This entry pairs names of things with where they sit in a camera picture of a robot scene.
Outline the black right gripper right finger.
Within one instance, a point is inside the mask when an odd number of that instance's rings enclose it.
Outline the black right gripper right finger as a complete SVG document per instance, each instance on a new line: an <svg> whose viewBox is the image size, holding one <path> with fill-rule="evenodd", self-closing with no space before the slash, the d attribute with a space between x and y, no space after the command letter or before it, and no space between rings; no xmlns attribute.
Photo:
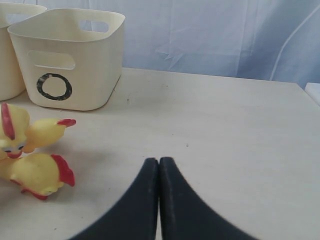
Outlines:
<svg viewBox="0 0 320 240"><path fill-rule="evenodd" d="M164 240L254 240L211 209L188 184L175 161L159 161L159 209Z"/></svg>

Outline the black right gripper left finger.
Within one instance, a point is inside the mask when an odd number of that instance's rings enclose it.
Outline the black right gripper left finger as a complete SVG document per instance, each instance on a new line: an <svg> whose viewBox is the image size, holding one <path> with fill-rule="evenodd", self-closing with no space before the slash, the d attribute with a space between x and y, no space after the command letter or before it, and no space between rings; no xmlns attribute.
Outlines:
<svg viewBox="0 0 320 240"><path fill-rule="evenodd" d="M159 202L159 163L147 158L124 195L73 240L154 240Z"/></svg>

